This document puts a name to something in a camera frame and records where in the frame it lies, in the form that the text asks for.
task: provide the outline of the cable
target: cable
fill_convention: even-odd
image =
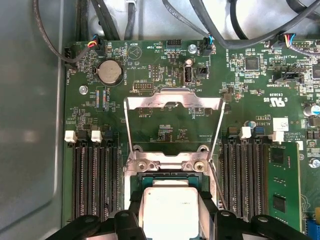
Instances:
[[[235,34],[238,36],[239,39],[247,40],[248,38],[245,35],[244,31],[242,31],[237,18],[237,1],[238,0],[229,0],[229,1],[230,1],[230,19],[231,19],[233,30],[235,31]]]
[[[60,59],[62,59],[63,61],[67,62],[67,63],[71,63],[71,64],[74,64],[76,62],[78,62],[80,59],[82,59],[90,50],[89,47],[86,47],[84,48],[78,56],[76,56],[75,58],[68,58],[68,57],[65,57],[63,56],[61,53],[59,53],[55,47],[53,46],[53,44],[51,43],[46,31],[45,31],[45,28],[44,28],[44,25],[42,23],[42,20],[41,20],[41,17],[40,17],[40,11],[39,11],[39,0],[33,0],[33,13],[34,13],[34,16],[35,16],[35,21],[36,21],[36,24],[39,28],[39,31],[41,33],[41,36],[43,38],[43,40],[45,41],[45,43],[47,44],[47,46],[49,47],[49,49]]]
[[[225,40],[220,32],[218,31],[215,24],[212,22],[206,7],[202,0],[189,0],[196,15],[202,22],[202,24],[207,27],[209,33],[216,39],[220,45],[226,49],[242,49],[248,48],[256,45],[260,42],[264,42],[273,39],[276,35],[284,33],[291,29],[293,26],[301,22],[306,16],[308,16],[312,11],[320,6],[320,0],[314,1],[309,7],[307,7],[302,13],[294,17],[292,20],[288,21],[286,24],[276,28],[275,30],[268,32],[260,37],[255,37],[248,40]]]
[[[81,41],[88,41],[88,37],[89,37],[89,30],[88,30],[89,0],[78,0],[78,1],[81,1],[80,37],[81,37]]]
[[[299,0],[286,0],[286,3],[297,14],[302,13],[307,8],[307,6],[304,5],[302,2],[300,2]],[[310,13],[309,16],[307,16],[307,18],[318,23],[320,21],[320,14],[317,13],[316,11],[313,11]]]
[[[104,0],[95,0],[99,6],[100,6],[100,10],[102,15],[105,18],[106,23],[108,24],[109,28],[110,28],[110,33],[112,35],[113,40],[120,40],[117,28],[115,26],[114,20],[112,19],[112,16],[105,4]]]
[[[172,14],[176,19],[178,19],[180,22],[184,23],[188,27],[195,30],[197,33],[201,34],[202,36],[209,38],[209,34],[203,31],[201,28],[194,25],[192,22],[190,22],[188,19],[186,19],[180,12],[178,12],[170,3],[168,0],[162,0],[163,5],[168,10],[169,13]]]
[[[102,30],[103,30],[105,38],[107,40],[115,40],[113,38],[113,36],[111,35],[110,27],[109,27],[109,25],[107,23],[107,20],[105,19],[105,16],[103,15],[103,13],[102,13],[102,11],[100,9],[100,5],[99,5],[98,1],[97,0],[91,0],[91,2],[92,2],[94,10],[96,12],[96,15],[97,15],[97,17],[99,19],[99,23],[100,23],[100,25],[102,27]]]
[[[302,50],[298,47],[295,47],[292,45],[293,43],[293,39],[295,38],[296,34],[284,34],[284,39],[285,39],[285,44],[288,47],[288,49],[291,49],[299,54],[303,54],[306,55],[308,57],[320,57],[320,52],[309,52],[309,51],[305,51]]]
[[[132,40],[136,20],[136,7],[132,2],[128,3],[128,23],[124,32],[124,40]]]

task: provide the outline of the gray cable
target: gray cable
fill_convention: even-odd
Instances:
[[[67,62],[67,63],[71,63],[74,64],[76,62],[79,62],[80,59],[82,59],[89,51],[90,48],[86,47],[85,49],[83,49],[78,56],[76,56],[75,58],[68,58],[65,57],[64,55],[62,55],[60,52],[58,52],[58,50],[55,49],[54,45],[51,43],[46,31],[45,31],[45,27],[42,23],[41,17],[40,17],[40,11],[39,11],[39,0],[33,0],[33,13],[35,16],[35,21],[36,21],[36,25],[39,28],[39,31],[41,33],[41,36],[43,38],[43,40],[45,41],[46,45],[48,46],[48,48],[60,59],[62,59],[63,61]]]
[[[184,23],[188,27],[195,30],[197,33],[201,34],[202,36],[209,38],[210,35],[203,31],[201,28],[194,25],[192,22],[190,22],[188,19],[186,19],[180,12],[178,12],[170,3],[168,0],[162,0],[163,5],[168,10],[169,13],[172,14],[176,19],[178,19],[180,22]]]
[[[128,23],[124,31],[124,40],[132,40],[136,20],[136,7],[132,2],[128,3]]]
[[[319,52],[308,52],[308,51],[304,51],[304,50],[301,50],[300,48],[297,48],[295,46],[290,46],[289,49],[299,53],[299,54],[303,54],[303,55],[306,55],[306,56],[309,56],[309,57],[320,57],[320,53]]]
[[[225,40],[220,32],[218,31],[215,24],[212,22],[206,7],[202,0],[190,0],[190,3],[202,22],[202,24],[206,27],[206,29],[209,31],[209,33],[212,35],[212,37],[224,48],[226,49],[243,49],[248,48],[253,45],[256,45],[258,43],[273,39],[275,36],[282,34],[295,25],[297,25],[299,22],[301,22],[304,18],[306,18],[309,14],[311,14],[315,9],[317,9],[320,6],[320,0],[314,1],[309,7],[307,7],[302,13],[300,13],[298,16],[294,17],[290,21],[288,21],[286,24],[278,27],[277,29],[268,32],[262,36],[255,37],[248,40]]]

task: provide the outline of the black connector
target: black connector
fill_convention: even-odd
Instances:
[[[196,72],[198,78],[205,78],[209,73],[207,66],[199,66]]]
[[[273,39],[269,40],[267,42],[267,47],[268,48],[280,48],[282,49],[283,47],[286,46],[286,40],[285,36],[283,34],[275,36]]]
[[[99,36],[95,39],[97,41],[97,45],[93,47],[96,54],[98,54],[99,57],[104,57],[106,55],[106,45],[105,41],[101,39]]]
[[[182,47],[181,39],[172,39],[166,41],[167,49],[180,49]]]
[[[210,56],[210,54],[212,53],[212,45],[212,39],[210,39],[209,37],[203,38],[203,42],[200,48],[202,56]]]

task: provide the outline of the integrated circuit chip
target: integrated circuit chip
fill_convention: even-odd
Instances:
[[[247,71],[258,71],[259,70],[259,58],[257,58],[257,57],[246,57],[245,58],[245,70],[247,70]]]
[[[284,149],[278,147],[271,148],[271,162],[275,164],[284,164],[285,163],[285,156],[284,156]]]
[[[320,79],[320,64],[312,66],[313,79]]]
[[[273,195],[273,208],[286,213],[286,199],[281,196]]]

